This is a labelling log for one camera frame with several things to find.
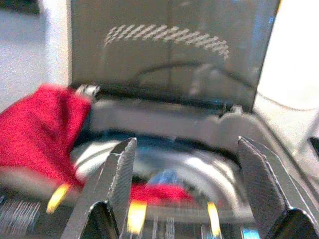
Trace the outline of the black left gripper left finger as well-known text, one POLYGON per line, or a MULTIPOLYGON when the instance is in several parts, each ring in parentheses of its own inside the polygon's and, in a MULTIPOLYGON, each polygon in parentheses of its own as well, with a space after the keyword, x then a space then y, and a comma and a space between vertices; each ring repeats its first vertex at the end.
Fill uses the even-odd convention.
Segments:
POLYGON ((129 205, 136 149, 135 137, 120 142, 87 180, 62 233, 63 239, 81 239, 90 220, 94 221, 90 236, 120 237, 129 205))

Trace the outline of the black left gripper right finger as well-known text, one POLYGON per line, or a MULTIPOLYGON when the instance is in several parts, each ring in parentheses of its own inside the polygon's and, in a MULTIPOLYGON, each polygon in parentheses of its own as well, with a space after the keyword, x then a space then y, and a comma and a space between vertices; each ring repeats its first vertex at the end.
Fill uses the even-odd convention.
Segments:
POLYGON ((317 239, 319 211, 279 156, 252 139, 239 137, 238 158, 260 237, 317 239))

